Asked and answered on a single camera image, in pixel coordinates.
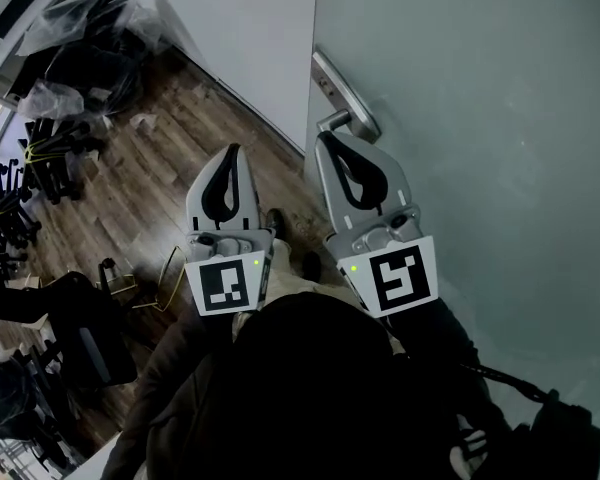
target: shoe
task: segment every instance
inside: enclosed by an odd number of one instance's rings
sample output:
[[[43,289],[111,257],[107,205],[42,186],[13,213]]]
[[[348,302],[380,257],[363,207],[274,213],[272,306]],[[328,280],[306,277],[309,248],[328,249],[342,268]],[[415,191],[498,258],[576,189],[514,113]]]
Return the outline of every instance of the shoe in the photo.
[[[322,277],[322,262],[317,253],[311,251],[304,255],[302,260],[302,278],[314,283],[320,282]]]
[[[271,208],[271,210],[267,212],[265,227],[274,229],[278,240],[286,241],[287,226],[284,223],[282,212],[278,208]]]

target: door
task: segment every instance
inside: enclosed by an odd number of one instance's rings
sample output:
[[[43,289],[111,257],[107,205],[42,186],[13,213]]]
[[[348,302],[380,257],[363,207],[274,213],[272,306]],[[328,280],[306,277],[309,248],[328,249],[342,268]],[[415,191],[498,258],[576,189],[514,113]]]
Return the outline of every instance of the door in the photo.
[[[483,362],[600,426],[600,0],[317,0],[314,41],[402,165]],[[334,110],[312,83],[312,182]]]

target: metal door handle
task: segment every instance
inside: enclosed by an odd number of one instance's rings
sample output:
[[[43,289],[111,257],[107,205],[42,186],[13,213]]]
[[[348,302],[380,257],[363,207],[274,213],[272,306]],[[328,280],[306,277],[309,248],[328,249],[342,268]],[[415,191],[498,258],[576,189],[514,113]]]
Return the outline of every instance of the metal door handle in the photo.
[[[318,48],[311,58],[311,78],[323,94],[338,109],[329,117],[318,121],[318,130],[334,131],[347,125],[351,133],[374,143],[382,134],[373,116],[360,97],[349,87],[338,70]]]

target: parquet floor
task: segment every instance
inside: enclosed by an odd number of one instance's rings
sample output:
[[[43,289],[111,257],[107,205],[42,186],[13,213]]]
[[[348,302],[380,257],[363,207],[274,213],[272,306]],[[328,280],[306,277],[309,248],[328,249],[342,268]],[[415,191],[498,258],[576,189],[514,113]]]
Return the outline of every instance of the parquet floor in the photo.
[[[155,114],[154,129],[130,118]],[[284,210],[290,242],[299,261],[307,250],[321,251],[329,232],[322,201],[303,182],[303,159],[232,95],[195,65],[167,52],[147,68],[144,96],[129,111],[113,116],[106,131],[107,147],[99,159],[72,161],[74,178],[82,184],[82,199],[57,206],[36,196],[29,205],[42,222],[38,243],[30,246],[27,270],[46,284],[68,270],[94,282],[102,259],[115,260],[120,273],[135,273],[157,281],[174,245],[185,247],[187,191],[207,160],[237,142],[246,148],[259,192],[261,211]],[[170,293],[182,260],[174,260],[163,297]],[[335,280],[327,272],[328,280]],[[183,308],[193,304],[184,279],[173,305],[165,313],[134,310],[131,321],[157,341]],[[6,347],[35,343],[37,335],[21,326],[0,322]],[[145,349],[129,344],[141,372]],[[104,390],[96,403],[78,404],[82,425],[100,447],[121,428],[133,401],[134,384]]]

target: cable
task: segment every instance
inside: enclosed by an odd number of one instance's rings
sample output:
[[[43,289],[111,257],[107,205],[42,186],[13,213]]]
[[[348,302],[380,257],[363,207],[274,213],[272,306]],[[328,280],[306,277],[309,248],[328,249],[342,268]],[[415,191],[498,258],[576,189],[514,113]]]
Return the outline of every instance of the cable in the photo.
[[[111,284],[111,283],[113,283],[114,281],[116,281],[116,280],[118,280],[118,279],[122,279],[122,278],[124,278],[124,277],[130,277],[130,278],[133,280],[133,281],[132,281],[132,283],[133,283],[133,284],[131,284],[131,285],[129,285],[129,286],[126,286],[126,287],[124,287],[124,288],[120,288],[119,290],[116,290],[115,292],[111,292],[111,295],[112,295],[112,296],[114,296],[114,295],[118,295],[118,294],[120,294],[120,293],[123,293],[123,292],[129,291],[129,290],[133,290],[134,288],[137,288],[137,287],[138,287],[138,283],[136,282],[136,276],[134,276],[133,274],[124,274],[124,275],[122,275],[122,276],[117,276],[117,277],[113,277],[113,278],[111,278],[111,279],[107,279],[107,284]],[[100,286],[100,285],[101,285],[100,281],[96,281],[96,286]]]
[[[34,142],[33,144],[29,144],[24,150],[24,163],[25,164],[33,164],[36,162],[44,162],[45,160],[52,160],[53,158],[64,158],[66,153],[48,153],[48,154],[36,154],[33,152],[33,148],[38,144],[42,144],[46,142],[47,139],[39,140]]]
[[[533,402],[544,403],[549,398],[547,393],[539,389],[537,386],[534,386],[530,382],[518,379],[517,377],[502,373],[498,370],[494,370],[493,368],[488,368],[482,365],[467,365],[462,363],[460,363],[459,366],[465,370],[482,375],[487,379],[500,382],[501,384],[507,384],[508,386],[517,389],[522,395],[526,396]]]
[[[180,249],[180,247],[178,247],[176,245],[173,248],[173,250],[171,251],[171,254],[167,258],[167,260],[162,265],[162,270],[160,271],[160,278],[158,279],[158,291],[160,290],[160,285],[162,284],[162,281],[164,279],[164,274],[167,271],[167,268],[169,267],[169,264],[171,263],[171,260],[173,259],[173,256],[176,253],[176,251],[180,251],[180,254],[182,254],[182,257],[184,258],[184,263],[187,262],[187,256],[182,251],[182,249]],[[178,275],[178,280],[176,281],[176,285],[173,288],[173,292],[171,292],[171,297],[169,297],[169,300],[168,300],[167,304],[164,307],[162,306],[162,304],[158,300],[158,293],[156,292],[156,300],[155,300],[155,302],[150,302],[148,304],[139,304],[138,306],[133,306],[133,309],[152,307],[152,308],[160,311],[161,313],[164,313],[169,308],[169,306],[171,305],[171,303],[173,302],[173,298],[176,296],[176,292],[178,291],[178,288],[180,288],[180,283],[182,282],[182,278],[184,277],[184,271],[185,271],[185,266],[183,264],[182,268],[180,269],[180,274]]]

